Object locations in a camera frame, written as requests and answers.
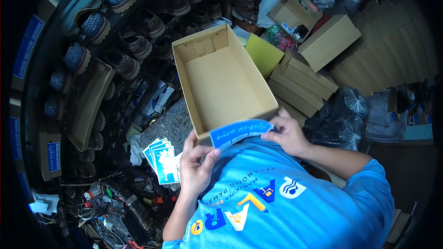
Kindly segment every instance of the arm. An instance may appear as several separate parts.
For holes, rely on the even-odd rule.
[[[344,180],[359,172],[372,159],[360,152],[311,144],[298,122],[291,118],[285,109],[280,109],[279,116],[273,118],[270,123],[280,133],[263,134],[263,140],[274,141],[289,155],[314,161]]]
[[[185,235],[186,225],[197,210],[197,197],[208,187],[212,169],[220,153],[219,149],[199,145],[194,131],[185,140],[180,158],[181,191],[163,229],[163,241],[179,240]],[[200,164],[200,159],[205,154],[205,161]]]

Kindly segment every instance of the blue t-shirt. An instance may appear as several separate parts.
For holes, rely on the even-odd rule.
[[[385,170],[372,159],[341,189],[314,178],[273,142],[222,152],[183,240],[163,248],[375,248],[392,224]]]

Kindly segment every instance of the box label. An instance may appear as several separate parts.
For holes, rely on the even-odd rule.
[[[60,142],[48,142],[49,172],[60,170]]]
[[[209,132],[209,136],[214,148],[224,150],[246,137],[260,136],[272,129],[274,126],[266,120],[250,119],[212,130]]]
[[[14,69],[12,71],[14,76],[20,79],[24,78],[32,49],[36,45],[36,40],[39,37],[44,24],[45,23],[36,15],[32,15],[30,18],[29,24],[23,35],[22,42],[20,43],[19,52],[17,53],[17,57],[15,59]]]
[[[22,159],[22,147],[20,144],[20,119],[9,118],[9,138],[11,140],[11,149],[14,159]]]

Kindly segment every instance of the person's left hand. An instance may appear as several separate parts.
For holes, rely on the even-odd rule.
[[[200,159],[205,154],[205,161],[200,164]],[[184,142],[180,158],[181,196],[197,198],[209,186],[212,169],[220,154],[220,149],[200,145],[195,131],[191,131]]]

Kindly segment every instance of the hand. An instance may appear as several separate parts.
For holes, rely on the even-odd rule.
[[[271,119],[269,123],[280,133],[268,132],[263,134],[261,139],[278,143],[291,156],[303,157],[312,147],[312,143],[306,139],[298,121],[284,108],[280,108],[278,113],[279,116]]]
[[[200,159],[205,154],[205,161],[200,164]],[[191,131],[184,142],[180,158],[180,196],[197,198],[209,186],[212,169],[220,154],[220,149],[200,145],[195,131]]]

